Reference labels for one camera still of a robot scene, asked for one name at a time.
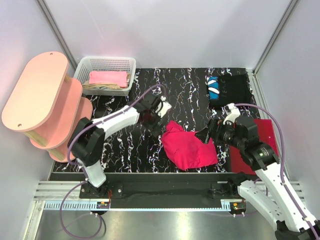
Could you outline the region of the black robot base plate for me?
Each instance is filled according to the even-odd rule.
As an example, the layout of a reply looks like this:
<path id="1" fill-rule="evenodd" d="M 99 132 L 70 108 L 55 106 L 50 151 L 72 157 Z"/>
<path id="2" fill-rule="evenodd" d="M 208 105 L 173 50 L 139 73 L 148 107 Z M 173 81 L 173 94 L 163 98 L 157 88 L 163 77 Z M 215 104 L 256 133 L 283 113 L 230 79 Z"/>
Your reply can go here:
<path id="1" fill-rule="evenodd" d="M 86 183 L 80 198 L 111 198 L 111 208 L 136 210 L 199 209 L 222 207 L 221 200 L 242 198 L 231 179 L 237 173 L 108 173 L 95 189 Z"/>

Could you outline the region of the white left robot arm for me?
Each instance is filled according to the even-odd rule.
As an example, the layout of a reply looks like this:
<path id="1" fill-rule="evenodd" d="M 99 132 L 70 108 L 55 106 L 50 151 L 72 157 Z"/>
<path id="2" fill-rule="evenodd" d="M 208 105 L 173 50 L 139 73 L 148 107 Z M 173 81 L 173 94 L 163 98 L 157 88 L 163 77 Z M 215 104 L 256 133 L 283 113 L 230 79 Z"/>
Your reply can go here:
<path id="1" fill-rule="evenodd" d="M 165 97 L 156 97 L 126 105 L 105 117 L 81 118 L 67 144 L 67 161 L 80 166 L 85 180 L 94 188 L 101 187 L 107 180 L 100 163 L 105 140 L 138 123 L 157 136 L 162 128 L 160 121 L 171 108 Z"/>

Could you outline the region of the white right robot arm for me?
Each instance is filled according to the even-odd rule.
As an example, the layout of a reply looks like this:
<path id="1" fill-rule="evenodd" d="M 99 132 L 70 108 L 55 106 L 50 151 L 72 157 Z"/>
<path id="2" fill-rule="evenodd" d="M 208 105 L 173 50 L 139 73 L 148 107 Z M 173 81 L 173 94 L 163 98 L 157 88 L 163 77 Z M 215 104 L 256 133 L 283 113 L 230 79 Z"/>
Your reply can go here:
<path id="1" fill-rule="evenodd" d="M 257 188 L 244 172 L 228 179 L 227 191 L 249 202 L 272 226 L 278 240 L 318 240 L 320 221 L 305 207 L 291 183 L 281 174 L 281 164 L 273 148 L 260 140 L 252 118 L 234 121 L 211 119 L 196 137 L 204 144 L 228 144 L 239 150 L 242 160 L 264 183 L 271 197 Z"/>

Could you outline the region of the red t shirt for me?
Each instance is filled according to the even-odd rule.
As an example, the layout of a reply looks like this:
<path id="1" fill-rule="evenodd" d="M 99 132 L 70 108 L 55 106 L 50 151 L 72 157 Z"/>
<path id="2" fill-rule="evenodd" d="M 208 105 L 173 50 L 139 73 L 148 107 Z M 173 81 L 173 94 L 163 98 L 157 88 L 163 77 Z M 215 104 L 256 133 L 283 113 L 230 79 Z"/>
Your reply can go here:
<path id="1" fill-rule="evenodd" d="M 207 144 L 203 143 L 194 131 L 185 131 L 173 120 L 166 125 L 161 142 L 168 159 L 182 171 L 218 163 L 216 147 L 212 140 Z"/>

